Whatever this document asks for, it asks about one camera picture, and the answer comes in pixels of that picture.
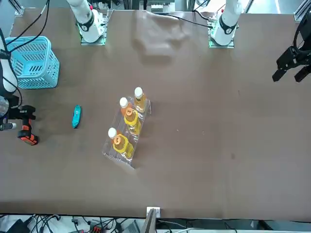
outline blue usb stick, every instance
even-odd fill
[[[72,127],[76,129],[80,123],[80,118],[81,118],[81,106],[76,105],[74,108],[73,112],[73,117],[72,117]]]

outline metal clamp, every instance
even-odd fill
[[[22,16],[24,14],[24,7],[18,2],[18,0],[8,0],[11,6],[16,10],[16,16]]]

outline robotic arm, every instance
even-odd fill
[[[78,21],[83,39],[92,43],[104,34],[105,21],[102,13],[91,10],[87,0],[67,0]]]
[[[241,0],[226,0],[225,10],[212,34],[217,44],[226,46],[231,42],[242,10]]]
[[[35,108],[24,105],[19,109],[19,97],[13,95],[17,90],[17,77],[11,64],[11,53],[7,50],[2,30],[0,29],[0,131],[15,129],[16,124],[9,119],[21,119],[22,130],[18,138],[30,145],[38,143],[38,137],[31,132],[31,120],[35,119]]]
[[[277,71],[272,76],[274,82],[279,81],[289,69],[298,66],[304,67],[295,74],[296,82],[301,82],[311,73],[311,13],[309,11],[297,27],[293,45],[289,46],[276,61]],[[299,47],[300,45],[297,46],[299,33],[304,42],[301,47]]]

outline cable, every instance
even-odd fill
[[[182,232],[187,232],[187,231],[190,231],[190,230],[203,230],[203,228],[190,227],[190,228],[183,229],[183,230],[180,230],[180,231],[177,231],[177,232],[174,232],[174,233],[182,233]]]
[[[88,231],[88,232],[85,232],[85,233],[90,233],[90,231],[93,230],[94,227],[96,227],[96,226],[98,226],[98,225],[100,225],[100,224],[103,224],[103,223],[109,221],[109,222],[104,226],[104,228],[105,228],[105,227],[106,227],[111,221],[113,221],[114,219],[118,219],[118,218],[111,218],[111,219],[105,220],[104,222],[100,222],[100,223],[94,225],[94,226],[92,227],[92,229],[90,228],[89,231]]]
[[[106,230],[111,230],[112,229],[112,227],[113,227],[113,222],[117,222],[115,219],[114,220],[112,220],[112,225],[111,225],[111,227],[110,228],[106,228]]]
[[[104,230],[104,228],[103,228],[103,222],[102,222],[102,217],[99,217],[99,220],[101,221],[101,226],[102,226],[102,228],[101,228],[101,233],[102,233],[103,230]]]
[[[10,42],[8,42],[6,45],[8,46],[9,44],[13,43],[14,41],[16,41],[17,39],[19,39],[30,27],[32,27],[37,21],[38,19],[40,19],[41,15],[43,14],[47,4],[48,4],[48,1],[45,3],[45,5],[43,6],[43,9],[41,11],[41,13],[39,14],[39,16],[21,33],[19,34],[17,37],[15,37],[13,40],[11,40]]]
[[[13,52],[13,51],[19,49],[20,47],[23,47],[24,45],[27,45],[27,44],[29,44],[30,42],[33,42],[34,40],[36,40],[36,39],[41,35],[41,33],[43,32],[45,26],[47,25],[48,16],[49,16],[50,0],[48,0],[47,2],[48,2],[47,16],[46,16],[46,18],[45,18],[45,22],[44,22],[43,28],[41,29],[41,31],[39,32],[39,34],[38,34],[37,36],[35,36],[33,39],[31,39],[31,40],[29,40],[29,41],[27,41],[27,42],[25,42],[25,43],[23,43],[23,44],[21,44],[21,45],[15,47],[15,48],[12,49],[10,52]]]
[[[109,22],[109,20],[110,20],[110,18],[111,18],[111,16],[112,16],[112,13],[115,11],[115,9],[113,9],[112,10],[112,12],[111,12],[111,14],[110,14],[110,16],[109,16],[109,18],[108,18],[108,20],[107,20],[107,23]]]
[[[42,219],[40,220],[40,221],[38,221],[38,218],[36,219],[36,223],[35,223],[35,225],[34,225],[34,227],[33,227],[33,229],[31,230],[31,233],[33,233],[34,232],[34,229],[36,228],[36,230],[37,230],[37,232],[38,232],[38,224],[42,221]]]
[[[219,10],[220,9],[222,9],[223,7],[225,6],[225,4],[224,5],[222,5],[216,12],[218,13],[219,12]]]
[[[304,20],[304,21],[300,21],[300,23],[299,23],[299,25],[298,25],[298,27],[297,27],[297,29],[296,29],[295,36],[294,36],[294,41],[293,41],[293,47],[294,47],[295,51],[296,51],[297,53],[301,53],[301,54],[308,54],[308,53],[311,52],[311,50],[300,50],[300,48],[297,47],[297,37],[298,37],[298,35],[299,35],[299,33],[300,33],[300,29],[301,29],[302,25],[304,24],[305,20]]]
[[[203,6],[204,3],[206,3],[209,0],[205,0],[204,2],[202,2],[202,4],[200,4],[197,8],[195,8],[193,11],[196,11],[199,7]]]
[[[178,225],[178,226],[180,226],[180,227],[187,228],[187,227],[185,227],[185,226],[183,226],[183,225],[181,225],[181,224],[179,224],[179,223],[177,223],[177,222],[169,222],[169,221],[164,221],[164,220],[158,220],[158,221],[159,221],[159,222],[170,223],[170,224],[175,224],[175,225]]]
[[[129,218],[127,217],[126,219],[122,220],[121,222],[118,222],[118,224],[122,224],[124,223],[126,220],[128,220]]]
[[[196,24],[196,25],[200,25],[200,26],[202,26],[202,27],[206,27],[206,28],[213,29],[213,27],[212,27],[212,26],[208,26],[208,25],[203,25],[203,24],[200,24],[200,23],[196,23],[196,22],[193,22],[193,21],[190,21],[190,20],[187,20],[187,19],[184,19],[184,18],[178,17],[178,16],[173,16],[173,15],[167,15],[167,16],[171,16],[171,17],[174,17],[174,18],[177,18],[177,19],[184,20],[184,21],[189,22],[189,23],[193,23],[193,24]]]
[[[91,225],[91,221],[86,221],[86,219],[83,216],[82,216],[82,218],[88,225]]]
[[[225,224],[225,228],[226,228],[226,229],[227,229],[227,227],[228,227],[230,230],[235,230],[235,232],[238,233],[237,229],[230,227],[225,221],[223,221],[223,222],[224,222],[224,224]]]
[[[205,20],[207,20],[207,21],[209,21],[209,20],[210,20],[209,18],[204,17],[204,16],[203,16],[200,12],[198,12],[197,10],[195,10],[195,11],[193,11],[193,12],[198,13],[198,14],[199,14],[199,16],[200,16],[202,19],[205,19]]]
[[[167,228],[169,229],[169,233],[172,233],[172,230],[171,230],[171,228],[170,228],[170,226],[168,225],[168,224],[166,224],[165,222],[157,222],[157,224],[163,224],[163,225],[165,225],[165,226],[167,226]]]
[[[44,232],[44,228],[45,228],[45,226],[47,226],[49,231],[50,231],[50,233],[53,233],[53,231],[50,229],[50,226],[49,226],[49,221],[52,219],[52,217],[46,216],[45,218],[41,217],[41,219],[44,222],[44,223],[42,223],[42,226],[41,226],[42,227],[42,232]]]
[[[207,7],[207,5],[209,4],[210,0],[206,2],[205,6],[204,7]],[[196,3],[198,5],[202,4],[202,2],[200,2],[200,0],[196,0]]]
[[[7,80],[5,77],[3,77],[3,79],[6,80],[10,85],[12,85],[13,87],[15,87],[16,90],[18,91],[19,97],[20,97],[20,103],[19,103],[19,105],[13,106],[13,107],[11,107],[11,108],[19,108],[19,107],[23,104],[23,96],[21,95],[20,90],[18,89],[17,86],[15,86],[13,83],[11,83],[9,80]]]

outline white bottle cap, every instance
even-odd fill
[[[120,99],[120,106],[121,106],[121,108],[126,108],[127,105],[128,105],[127,99],[126,99],[125,97],[122,97],[122,98]]]
[[[114,139],[115,136],[117,136],[117,131],[115,128],[110,128],[108,130],[108,136],[111,138],[111,139]]]
[[[141,87],[136,87],[135,88],[135,97],[137,99],[140,99],[142,97],[142,94],[143,94],[142,88]]]

